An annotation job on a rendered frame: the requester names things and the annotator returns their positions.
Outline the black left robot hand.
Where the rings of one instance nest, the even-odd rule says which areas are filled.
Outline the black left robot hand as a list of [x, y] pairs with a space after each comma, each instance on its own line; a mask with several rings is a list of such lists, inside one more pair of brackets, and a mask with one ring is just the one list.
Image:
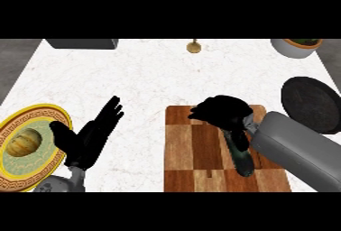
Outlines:
[[120, 97], [113, 96], [97, 118], [83, 126], [79, 133], [60, 121], [49, 124], [57, 147], [66, 152], [66, 166], [86, 171], [100, 159], [108, 137], [114, 132], [122, 111]]

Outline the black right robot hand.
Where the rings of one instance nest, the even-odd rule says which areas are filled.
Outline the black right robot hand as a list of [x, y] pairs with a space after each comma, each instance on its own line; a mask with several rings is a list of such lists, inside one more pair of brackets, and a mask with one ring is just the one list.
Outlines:
[[209, 97], [195, 108], [191, 109], [190, 119], [209, 122], [231, 133], [231, 138], [241, 152], [250, 148], [246, 135], [247, 127], [244, 118], [253, 114], [246, 101], [237, 97], [219, 95]]

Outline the wooden cutting board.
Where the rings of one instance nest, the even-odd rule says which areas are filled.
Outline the wooden cutting board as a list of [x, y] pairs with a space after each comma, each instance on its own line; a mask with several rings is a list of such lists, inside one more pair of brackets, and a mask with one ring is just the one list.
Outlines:
[[222, 130], [190, 119], [193, 106], [166, 109], [166, 192], [290, 192], [286, 170], [250, 149], [255, 173], [243, 177], [235, 169]]

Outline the black round pan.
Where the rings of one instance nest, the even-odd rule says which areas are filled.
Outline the black round pan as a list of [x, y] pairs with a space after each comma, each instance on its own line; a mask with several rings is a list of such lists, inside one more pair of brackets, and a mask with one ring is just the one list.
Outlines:
[[319, 134], [341, 132], [341, 96], [319, 80], [290, 78], [281, 88], [281, 103], [290, 118]]

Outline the yellow rimmed patterned plate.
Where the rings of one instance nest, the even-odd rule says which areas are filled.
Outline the yellow rimmed patterned plate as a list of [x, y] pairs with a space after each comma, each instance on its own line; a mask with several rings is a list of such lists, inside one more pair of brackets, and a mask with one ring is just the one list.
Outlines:
[[0, 192], [32, 190], [60, 167], [66, 153], [54, 143], [54, 121], [73, 128], [66, 110], [38, 104], [0, 123]]

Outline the tan round melon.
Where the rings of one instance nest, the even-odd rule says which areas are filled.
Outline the tan round melon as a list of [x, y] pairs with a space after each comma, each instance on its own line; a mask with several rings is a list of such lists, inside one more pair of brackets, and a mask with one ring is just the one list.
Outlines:
[[24, 157], [38, 151], [42, 142], [42, 134], [33, 128], [27, 128], [11, 139], [7, 152], [14, 157]]

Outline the small brass knob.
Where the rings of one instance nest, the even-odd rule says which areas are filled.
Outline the small brass knob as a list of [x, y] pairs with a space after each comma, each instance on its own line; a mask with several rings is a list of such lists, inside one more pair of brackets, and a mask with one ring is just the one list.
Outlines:
[[201, 52], [201, 45], [198, 43], [198, 40], [194, 40], [187, 44], [187, 50], [191, 53], [200, 53]]

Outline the grey plant pot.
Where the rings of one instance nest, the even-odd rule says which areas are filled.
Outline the grey plant pot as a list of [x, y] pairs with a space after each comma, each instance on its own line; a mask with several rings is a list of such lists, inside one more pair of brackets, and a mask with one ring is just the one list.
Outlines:
[[303, 59], [321, 47], [322, 39], [318, 39], [318, 43], [315, 45], [303, 45], [291, 39], [272, 39], [271, 43], [281, 55], [293, 59]]

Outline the dark grey appliance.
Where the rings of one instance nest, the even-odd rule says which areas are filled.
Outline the dark grey appliance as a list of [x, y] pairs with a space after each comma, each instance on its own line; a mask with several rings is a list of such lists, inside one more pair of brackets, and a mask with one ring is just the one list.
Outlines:
[[55, 49], [114, 50], [119, 39], [48, 39]]

